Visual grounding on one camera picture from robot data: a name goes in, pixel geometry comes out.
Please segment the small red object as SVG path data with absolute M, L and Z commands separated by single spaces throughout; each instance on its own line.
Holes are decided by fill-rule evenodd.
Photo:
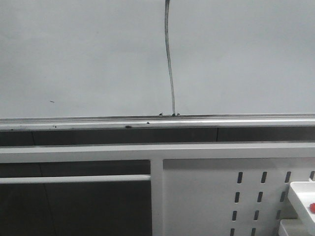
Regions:
M 315 203 L 311 203 L 309 206 L 309 210 L 311 213 L 315 213 Z

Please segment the white whiteboard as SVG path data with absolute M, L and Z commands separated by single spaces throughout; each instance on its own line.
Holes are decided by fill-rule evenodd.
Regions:
M 312 0 L 3 0 L 2 118 L 315 111 Z

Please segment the lower white plastic bin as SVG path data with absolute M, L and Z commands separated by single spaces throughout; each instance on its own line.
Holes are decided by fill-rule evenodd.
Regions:
M 283 219 L 280 221 L 279 236 L 309 236 L 304 224 L 299 219 Z

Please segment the white slotted pegboard panel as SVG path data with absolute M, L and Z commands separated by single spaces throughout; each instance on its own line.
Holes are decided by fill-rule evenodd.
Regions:
M 177 159 L 163 163 L 166 236 L 275 236 L 296 218 L 287 193 L 313 158 Z

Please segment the white metal frame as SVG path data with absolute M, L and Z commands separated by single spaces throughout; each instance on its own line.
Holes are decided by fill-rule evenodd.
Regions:
M 105 145 L 0 150 L 3 236 L 165 236 L 163 163 L 313 158 L 314 143 Z

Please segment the white plastic bin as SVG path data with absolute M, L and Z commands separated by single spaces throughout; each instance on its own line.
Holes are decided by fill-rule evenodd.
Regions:
M 299 219 L 283 219 L 280 221 L 279 236 L 309 236 L 304 224 Z
M 293 181 L 289 185 L 288 199 L 308 233 L 315 235 L 315 214 L 310 205 L 315 202 L 314 181 Z

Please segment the aluminium whiteboard tray rail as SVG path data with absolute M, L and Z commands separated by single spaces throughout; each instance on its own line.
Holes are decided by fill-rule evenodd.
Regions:
M 1 131 L 313 126 L 314 114 L 2 118 Z

